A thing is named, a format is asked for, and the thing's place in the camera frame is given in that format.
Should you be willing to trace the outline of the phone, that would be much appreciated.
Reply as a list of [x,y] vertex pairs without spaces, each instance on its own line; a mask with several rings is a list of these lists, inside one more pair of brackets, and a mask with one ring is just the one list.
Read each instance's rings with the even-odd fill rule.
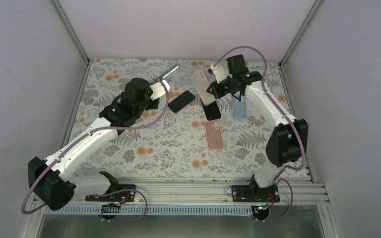
[[210,82],[208,81],[208,78],[203,70],[198,69],[193,72],[191,79],[204,106],[208,106],[216,101],[214,95],[208,93],[207,91],[210,86]]
[[221,150],[224,148],[221,126],[218,121],[207,121],[204,124],[207,147],[209,150]]
[[205,117],[208,121],[218,120],[221,118],[221,112],[216,101],[208,105],[202,104],[202,107],[204,110]]

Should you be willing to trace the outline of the magenta smartphone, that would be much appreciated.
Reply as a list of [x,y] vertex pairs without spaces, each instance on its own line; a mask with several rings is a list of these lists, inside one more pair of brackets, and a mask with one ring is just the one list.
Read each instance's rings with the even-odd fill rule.
[[177,98],[172,100],[168,104],[168,108],[173,112],[173,113],[178,113],[181,111],[183,108],[185,108],[187,105],[189,105],[191,102],[195,100],[195,95],[191,93],[189,90],[181,93]]

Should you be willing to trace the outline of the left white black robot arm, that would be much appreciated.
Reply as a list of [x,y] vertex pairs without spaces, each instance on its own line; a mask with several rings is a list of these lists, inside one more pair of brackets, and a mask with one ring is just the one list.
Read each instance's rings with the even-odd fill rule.
[[29,213],[25,206],[32,193],[53,211],[84,196],[103,197],[107,201],[115,199],[119,182],[110,173],[99,172],[91,176],[74,176],[73,173],[100,147],[125,130],[143,129],[134,124],[146,110],[157,109],[159,99],[167,95],[169,89],[166,80],[150,84],[143,78],[133,78],[75,140],[43,160],[38,157],[30,160],[27,166],[29,190],[21,212]]

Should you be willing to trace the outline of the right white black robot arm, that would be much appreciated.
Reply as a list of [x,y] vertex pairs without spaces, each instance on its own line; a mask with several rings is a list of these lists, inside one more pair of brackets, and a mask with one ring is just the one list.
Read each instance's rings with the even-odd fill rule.
[[309,125],[289,113],[268,89],[264,73],[249,71],[243,55],[226,59],[227,69],[218,62],[209,67],[215,76],[207,93],[215,99],[238,93],[252,102],[272,127],[265,152],[267,161],[250,179],[249,196],[261,202],[268,195],[267,187],[276,184],[286,170],[299,171],[306,167]]

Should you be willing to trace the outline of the light blue phone case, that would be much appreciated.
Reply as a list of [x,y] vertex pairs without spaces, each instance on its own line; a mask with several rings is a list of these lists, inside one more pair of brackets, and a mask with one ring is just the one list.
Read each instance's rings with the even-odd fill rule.
[[231,97],[231,111],[232,118],[234,119],[246,119],[247,118],[247,103],[245,96],[235,96]]

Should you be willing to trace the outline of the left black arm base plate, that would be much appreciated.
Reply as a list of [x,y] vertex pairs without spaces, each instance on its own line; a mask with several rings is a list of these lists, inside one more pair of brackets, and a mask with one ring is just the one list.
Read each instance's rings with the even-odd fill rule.
[[108,191],[103,195],[89,195],[85,197],[86,201],[96,202],[133,202],[135,191],[135,184],[118,184],[111,186]]

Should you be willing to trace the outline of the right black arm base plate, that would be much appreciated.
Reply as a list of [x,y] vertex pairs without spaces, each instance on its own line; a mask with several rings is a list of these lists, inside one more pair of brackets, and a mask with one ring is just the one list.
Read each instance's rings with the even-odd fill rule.
[[278,187],[251,188],[249,185],[231,186],[231,195],[235,203],[280,202]]

